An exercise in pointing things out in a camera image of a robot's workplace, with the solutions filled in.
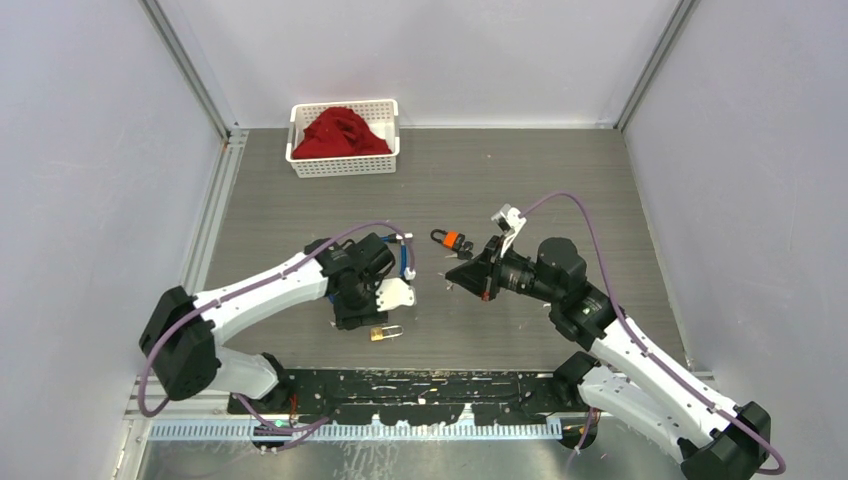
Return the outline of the orange black padlock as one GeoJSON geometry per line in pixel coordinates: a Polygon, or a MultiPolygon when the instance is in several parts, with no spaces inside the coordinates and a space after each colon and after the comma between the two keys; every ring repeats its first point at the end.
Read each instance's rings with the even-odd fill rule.
{"type": "Polygon", "coordinates": [[[453,252],[460,251],[466,241],[464,234],[442,229],[433,229],[430,232],[430,238],[453,252]]]}

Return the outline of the brass padlock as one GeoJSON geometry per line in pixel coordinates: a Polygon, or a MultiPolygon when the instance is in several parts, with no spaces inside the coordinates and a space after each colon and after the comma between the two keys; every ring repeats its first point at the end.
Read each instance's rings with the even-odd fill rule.
{"type": "Polygon", "coordinates": [[[400,337],[403,333],[404,329],[400,325],[379,326],[370,330],[369,338],[372,342],[380,342],[400,337]]]}

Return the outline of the blue cable lock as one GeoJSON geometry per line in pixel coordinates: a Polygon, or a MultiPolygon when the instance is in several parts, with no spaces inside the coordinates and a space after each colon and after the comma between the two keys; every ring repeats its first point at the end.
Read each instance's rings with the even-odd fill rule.
{"type": "Polygon", "coordinates": [[[412,281],[416,276],[416,272],[409,266],[408,242],[413,238],[412,233],[390,234],[382,238],[384,243],[399,245],[399,276],[407,282],[412,281]]]}

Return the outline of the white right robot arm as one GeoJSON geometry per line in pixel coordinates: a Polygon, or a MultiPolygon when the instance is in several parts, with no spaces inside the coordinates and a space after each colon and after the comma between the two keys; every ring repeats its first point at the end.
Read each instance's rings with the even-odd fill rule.
{"type": "Polygon", "coordinates": [[[512,291],[549,304],[549,320],[581,352],[555,372],[567,410],[602,410],[659,446],[687,479],[750,479],[769,457],[770,415],[739,405],[671,359],[591,284],[574,243],[551,237],[535,258],[494,236],[445,277],[484,301],[512,291]]]}

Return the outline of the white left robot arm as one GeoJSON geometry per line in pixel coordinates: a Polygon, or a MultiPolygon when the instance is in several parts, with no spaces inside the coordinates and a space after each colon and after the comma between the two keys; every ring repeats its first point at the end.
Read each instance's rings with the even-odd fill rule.
{"type": "Polygon", "coordinates": [[[140,339],[148,372],[167,400],[205,391],[237,394],[269,413],[285,409],[293,385],[271,354],[227,347],[240,332],[288,308],[322,299],[339,330],[382,325],[389,312],[416,302],[413,270],[390,277],[395,257],[370,233],[359,241],[317,240],[287,261],[240,282],[190,294],[182,286],[159,298],[140,339]]]}

